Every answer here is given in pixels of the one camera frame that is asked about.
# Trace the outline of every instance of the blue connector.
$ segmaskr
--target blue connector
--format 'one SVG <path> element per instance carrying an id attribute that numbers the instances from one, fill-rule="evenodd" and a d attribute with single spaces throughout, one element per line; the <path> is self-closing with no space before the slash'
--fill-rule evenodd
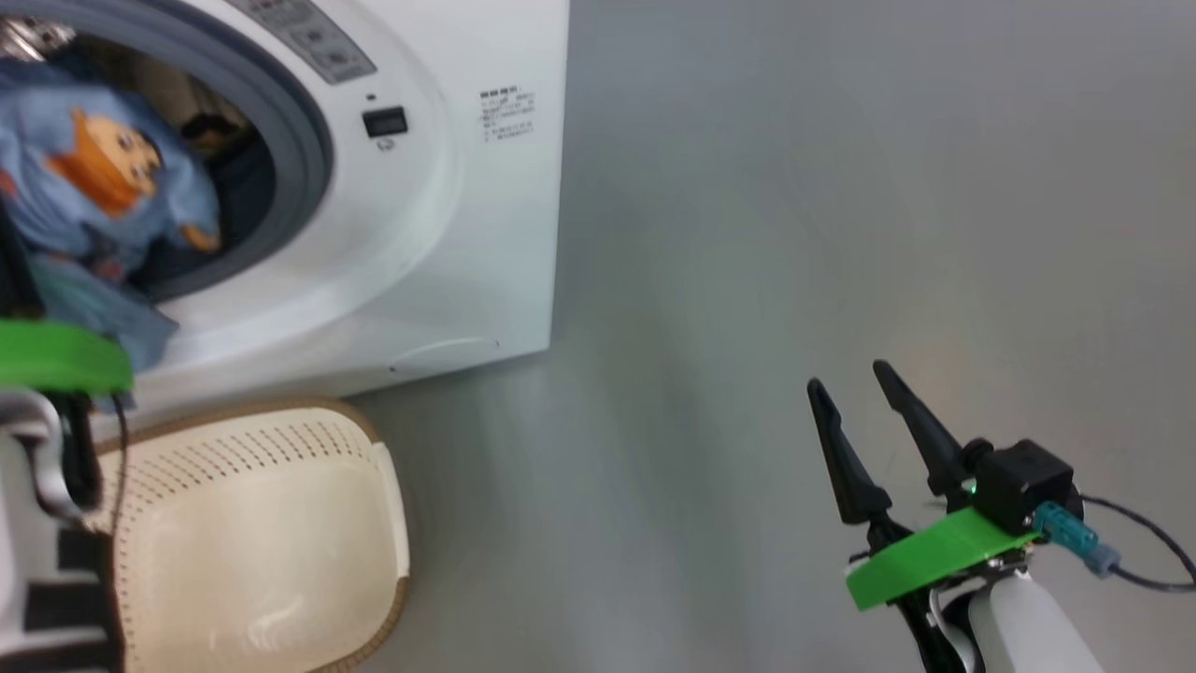
<path id="1" fill-rule="evenodd" d="M 1035 510 L 1033 527 L 1045 540 L 1080 557 L 1084 565 L 1102 580 L 1107 577 L 1112 573 L 1112 567 L 1121 561 L 1117 550 L 1100 544 L 1100 537 L 1096 531 L 1055 503 L 1043 503 Z"/>

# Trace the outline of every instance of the clothes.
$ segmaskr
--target clothes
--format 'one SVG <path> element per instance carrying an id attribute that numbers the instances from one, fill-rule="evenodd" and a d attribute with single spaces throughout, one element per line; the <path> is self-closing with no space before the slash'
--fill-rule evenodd
<path id="1" fill-rule="evenodd" d="M 152 142 L 161 157 L 154 194 L 105 212 L 69 179 L 55 158 L 77 151 L 79 112 L 136 129 Z M 159 237 L 187 246 L 187 225 L 218 234 L 215 188 L 202 163 L 136 94 L 81 82 L 50 63 L 0 60 L 0 194 L 35 251 L 61 252 L 123 279 Z"/>
<path id="2" fill-rule="evenodd" d="M 134 372 L 161 360 L 178 323 L 127 287 L 102 280 L 71 259 L 44 252 L 29 257 L 45 317 L 111 336 L 129 354 Z"/>
<path id="3" fill-rule="evenodd" d="M 157 238 L 190 246 L 184 226 L 219 239 L 219 203 L 203 164 L 142 99 L 78 77 L 0 60 L 0 197 L 47 317 L 110 336 L 145 372 L 178 324 L 122 281 Z"/>

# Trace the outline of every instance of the perforated holes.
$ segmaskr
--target perforated holes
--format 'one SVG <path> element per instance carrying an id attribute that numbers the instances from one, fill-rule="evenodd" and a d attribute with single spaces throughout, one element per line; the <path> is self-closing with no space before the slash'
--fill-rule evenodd
<path id="1" fill-rule="evenodd" d="M 152 475 L 150 475 L 150 469 L 151 467 L 158 475 L 160 475 L 163 477 L 163 479 L 158 479 L 157 477 L 154 477 L 154 479 L 158 479 L 158 482 L 161 483 L 163 487 L 165 487 L 166 490 L 170 491 L 171 494 L 175 492 L 175 489 L 173 489 L 173 487 L 171 487 L 171 484 L 173 484 L 175 487 L 179 487 L 182 489 L 189 489 L 190 488 L 190 487 L 188 487 L 187 482 L 183 482 L 175 471 L 169 470 L 166 467 L 163 467 L 163 465 L 160 463 L 158 463 L 157 458 L 155 459 L 150 459 L 150 460 L 144 460 L 144 461 L 141 461 L 141 465 L 145 466 L 145 472 L 146 472 L 147 476 L 153 477 Z"/>
<path id="2" fill-rule="evenodd" d="M 195 484 L 196 487 L 199 487 L 200 484 L 202 484 L 202 482 L 200 482 L 200 478 L 196 477 L 190 470 L 188 470 L 188 469 L 183 467 L 182 465 L 178 465 L 177 463 L 170 460 L 170 457 L 160 455 L 160 457 L 158 457 L 158 460 L 165 463 L 166 465 L 169 465 L 170 467 L 173 469 L 173 471 L 175 471 L 173 475 L 176 476 L 176 479 L 178 479 L 178 475 L 183 475 L 184 477 L 187 477 L 188 479 L 190 479 L 191 483 Z"/>
<path id="3" fill-rule="evenodd" d="M 319 427 L 324 428 L 324 424 L 321 423 Z M 361 458 L 361 445 L 358 443 L 358 442 L 350 442 L 349 439 L 344 436 L 344 429 L 341 428 L 340 423 L 334 423 L 332 428 L 336 429 L 336 434 L 340 435 L 340 438 L 341 438 L 341 446 L 342 447 L 353 447 L 353 452 L 358 454 L 358 458 Z"/>
<path id="4" fill-rule="evenodd" d="M 130 465 L 129 466 L 129 472 L 136 472 L 136 473 L 141 475 L 142 477 L 145 477 L 146 479 L 153 482 L 160 490 L 166 491 L 167 494 L 175 495 L 176 491 L 175 491 L 173 487 L 171 487 L 170 484 L 167 484 L 165 481 L 163 481 L 157 475 L 150 472 L 150 470 L 148 470 L 150 465 L 152 465 L 152 464 L 150 464 L 148 461 L 141 461 L 138 465 Z"/>
<path id="5" fill-rule="evenodd" d="M 337 442 L 336 439 L 332 438 L 332 434 L 328 432 L 328 427 L 324 426 L 323 422 L 317 422 L 316 423 L 316 428 L 319 428 L 319 432 L 324 434 L 324 438 L 328 439 L 328 443 L 329 445 L 332 445 L 334 447 L 336 447 L 336 455 L 344 455 L 344 452 L 341 451 L 341 447 L 344 446 L 347 448 L 349 445 L 343 443 L 343 442 Z"/>
<path id="6" fill-rule="evenodd" d="M 216 443 L 220 445 L 221 449 L 224 449 L 224 451 L 231 453 L 232 455 L 234 455 L 237 458 L 237 460 L 239 460 L 240 464 L 245 466 L 245 471 L 246 472 L 254 470 L 254 466 L 249 465 L 249 461 L 245 460 L 245 455 L 242 452 L 239 452 L 236 447 L 230 447 L 228 445 L 226 445 L 224 442 L 224 440 L 216 440 Z"/>
<path id="7" fill-rule="evenodd" d="M 299 445 L 303 445 L 303 447 L 304 447 L 305 449 L 307 449 L 307 453 L 309 453 L 309 454 L 311 454 L 311 458 L 318 458 L 318 457 L 316 455 L 316 449 L 313 449 L 313 448 L 311 447 L 311 442 L 309 442 L 307 440 L 305 440 L 305 439 L 304 439 L 304 436 L 303 436 L 303 435 L 300 435 L 300 434 L 299 434 L 299 432 L 294 429 L 294 427 L 287 427 L 287 430 L 291 430 L 291 434 L 295 436 L 295 439 L 294 439 L 294 440 L 291 440 L 289 438 L 287 438 L 287 435 L 286 435 L 286 433 L 283 433 L 283 429 L 282 429 L 282 428 L 279 428 L 279 434 L 281 434 L 281 435 L 282 435 L 283 438 L 286 438 L 286 439 L 287 439 L 287 441 L 288 441 L 288 442 L 291 442 L 291 446 L 292 446 L 292 447 L 293 447 L 293 448 L 294 448 L 294 449 L 295 449 L 297 452 L 298 452 L 298 451 L 300 451 L 300 449 L 299 449 Z"/>
<path id="8" fill-rule="evenodd" d="M 129 553 L 126 550 L 129 547 L 129 538 L 132 537 L 130 530 L 133 528 L 132 525 L 136 524 L 138 515 L 144 513 L 145 509 L 141 506 L 136 504 L 135 502 L 127 503 L 124 516 L 121 520 L 122 530 L 120 532 L 112 531 L 112 538 L 114 540 L 116 540 L 114 543 L 115 551 L 120 556 L 120 559 L 116 561 L 116 563 L 122 570 L 122 573 L 116 574 L 116 587 L 115 587 L 116 593 L 118 595 L 118 602 L 121 606 L 120 611 L 121 631 L 124 634 L 126 655 L 128 656 L 128 661 L 132 661 L 133 666 L 130 668 L 134 671 L 145 671 L 145 668 L 141 662 L 141 656 L 136 651 L 136 642 L 133 640 L 133 636 L 136 632 L 134 629 L 136 605 L 132 601 L 129 596 L 132 592 L 129 576 L 127 575 L 129 564 L 128 561 Z"/>
<path id="9" fill-rule="evenodd" d="M 303 424 L 303 429 L 304 429 L 305 433 L 307 433 L 307 435 L 311 435 L 312 440 L 316 440 L 316 443 L 319 445 L 319 451 L 324 452 L 324 455 L 327 455 L 327 457 L 332 455 L 332 454 L 328 453 L 328 445 L 325 445 L 324 441 L 321 440 L 318 435 L 316 435 L 315 433 L 312 433 L 311 426 L 307 426 L 306 423 L 304 423 Z"/>
<path id="10" fill-rule="evenodd" d="M 283 433 L 283 430 L 281 428 L 275 429 L 275 433 L 277 433 L 279 438 L 281 438 L 282 441 L 287 443 L 287 447 L 291 448 L 291 453 L 297 459 L 299 459 L 299 460 L 307 460 L 306 452 L 304 452 L 303 449 L 300 449 L 299 445 L 295 443 L 295 441 L 292 440 L 286 433 Z"/>
<path id="11" fill-rule="evenodd" d="M 266 440 L 267 442 L 269 442 L 274 447 L 274 449 L 279 452 L 279 455 L 281 455 L 283 459 L 286 459 L 287 463 L 291 463 L 291 454 L 288 454 L 286 452 L 286 449 L 283 449 L 282 447 L 280 447 L 279 443 L 274 440 L 274 438 L 271 438 L 269 434 L 267 434 L 266 430 L 258 430 L 258 435 L 261 435 L 263 440 Z"/>
<path id="12" fill-rule="evenodd" d="M 159 494 L 157 489 L 154 489 L 150 484 L 146 484 L 141 479 L 138 479 L 136 477 L 134 477 L 133 476 L 133 469 L 132 469 L 132 466 L 129 467 L 129 484 L 133 484 L 135 487 L 135 489 L 133 489 L 133 495 L 136 496 L 136 497 L 139 497 L 139 498 L 141 498 L 141 500 L 147 500 L 147 501 L 152 502 L 155 498 L 160 501 L 161 497 L 163 497 L 161 494 Z M 145 495 L 142 495 L 142 491 L 146 491 L 146 492 L 151 494 L 153 496 L 153 498 L 145 497 Z"/>
<path id="13" fill-rule="evenodd" d="M 199 460 L 208 464 L 213 470 L 216 471 L 218 475 L 220 475 L 220 477 L 228 477 L 228 473 L 224 471 L 224 467 L 221 467 L 219 464 L 216 464 L 216 461 L 212 460 L 212 457 L 209 457 L 208 454 L 206 454 L 206 453 L 196 449 L 195 447 L 187 447 L 187 453 L 189 453 L 193 457 L 197 458 Z"/>
<path id="14" fill-rule="evenodd" d="M 279 459 L 274 458 L 274 454 L 270 453 L 270 448 L 269 447 L 267 447 L 266 445 L 263 445 L 263 443 L 258 442 L 257 440 L 255 440 L 254 436 L 250 435 L 249 433 L 245 434 L 245 439 L 249 440 L 250 442 L 252 442 L 254 446 L 257 447 L 258 449 L 262 449 L 262 452 L 266 453 L 266 458 L 270 459 L 270 463 L 273 463 L 274 465 L 279 464 Z M 257 452 L 255 452 L 254 449 L 251 449 L 250 447 L 246 447 L 245 442 L 242 442 L 239 438 L 232 438 L 232 441 L 237 442 L 237 445 L 239 445 L 242 449 L 251 453 L 254 455 L 254 458 L 257 459 L 257 463 L 262 467 L 266 467 L 266 464 L 262 463 L 262 457 Z"/>
<path id="15" fill-rule="evenodd" d="M 195 463 L 189 457 L 184 455 L 182 452 L 178 452 L 176 449 L 176 451 L 173 451 L 171 453 L 175 454 L 175 458 L 182 460 L 183 463 L 185 463 L 185 464 L 190 465 L 191 467 L 194 467 L 195 470 L 200 471 L 200 475 L 202 475 L 203 477 L 206 477 L 208 482 L 213 482 L 214 481 L 210 472 L 208 472 L 207 470 L 205 470 L 202 465 Z"/>
<path id="16" fill-rule="evenodd" d="M 212 447 L 212 445 L 208 445 L 207 442 L 200 442 L 200 446 L 203 447 L 203 449 L 207 453 L 207 455 L 214 455 L 214 457 L 219 458 L 221 461 L 224 461 L 224 464 L 228 467 L 228 470 L 231 470 L 233 472 L 233 475 L 240 475 L 240 469 L 237 467 L 236 465 L 233 465 L 232 461 L 228 460 L 228 457 L 226 457 L 222 453 L 220 453 L 219 451 L 214 449 Z"/>

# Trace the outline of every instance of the button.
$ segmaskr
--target button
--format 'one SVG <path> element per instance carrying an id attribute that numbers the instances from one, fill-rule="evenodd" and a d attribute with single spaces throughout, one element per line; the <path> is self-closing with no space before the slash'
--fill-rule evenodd
<path id="1" fill-rule="evenodd" d="M 407 112 L 403 111 L 403 108 L 364 112 L 361 121 L 366 122 L 366 133 L 370 134 L 370 137 L 407 133 Z"/>
<path id="2" fill-rule="evenodd" d="M 324 42 L 324 32 L 318 27 L 292 30 L 291 39 L 294 39 L 295 44 L 303 47 L 304 49 L 311 49 L 312 47 Z"/>
<path id="3" fill-rule="evenodd" d="M 317 51 L 312 54 L 312 57 L 325 68 L 335 68 L 356 60 L 356 56 L 350 56 L 341 49 L 331 49 L 325 53 Z"/>
<path id="4" fill-rule="evenodd" d="M 249 10 L 274 29 L 306 23 L 315 13 L 305 0 L 258 0 L 251 2 Z"/>

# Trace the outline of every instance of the printed label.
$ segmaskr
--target printed label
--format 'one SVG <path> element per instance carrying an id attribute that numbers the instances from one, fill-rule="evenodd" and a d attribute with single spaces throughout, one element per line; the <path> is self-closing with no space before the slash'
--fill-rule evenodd
<path id="1" fill-rule="evenodd" d="M 509 140 L 527 135 L 536 127 L 536 93 L 518 86 L 504 86 L 482 91 L 482 140 L 484 142 Z"/>

